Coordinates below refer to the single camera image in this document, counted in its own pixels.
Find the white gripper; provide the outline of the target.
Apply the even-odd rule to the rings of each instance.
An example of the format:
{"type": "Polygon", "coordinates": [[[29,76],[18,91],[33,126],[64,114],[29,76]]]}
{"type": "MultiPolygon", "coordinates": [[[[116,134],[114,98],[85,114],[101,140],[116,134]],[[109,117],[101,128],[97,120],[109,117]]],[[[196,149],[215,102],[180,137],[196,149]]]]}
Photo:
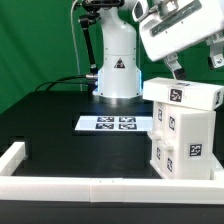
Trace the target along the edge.
{"type": "Polygon", "coordinates": [[[186,78],[176,53],[208,37],[209,67],[224,66],[224,0],[161,0],[153,7],[147,0],[138,0],[132,16],[139,23],[148,57],[152,61],[164,58],[174,79],[186,78]]]}

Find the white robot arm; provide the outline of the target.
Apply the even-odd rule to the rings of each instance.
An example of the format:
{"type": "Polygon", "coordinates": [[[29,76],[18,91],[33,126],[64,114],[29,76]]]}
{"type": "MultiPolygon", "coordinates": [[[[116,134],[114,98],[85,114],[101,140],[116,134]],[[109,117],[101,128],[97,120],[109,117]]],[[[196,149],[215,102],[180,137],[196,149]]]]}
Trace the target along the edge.
{"type": "Polygon", "coordinates": [[[162,59],[174,78],[186,77],[177,54],[202,41],[210,46],[209,63],[224,66],[224,0],[125,0],[122,7],[139,23],[121,20],[116,7],[99,10],[103,33],[103,66],[93,96],[110,104],[142,98],[142,74],[136,65],[136,38],[149,59],[162,59]]]}

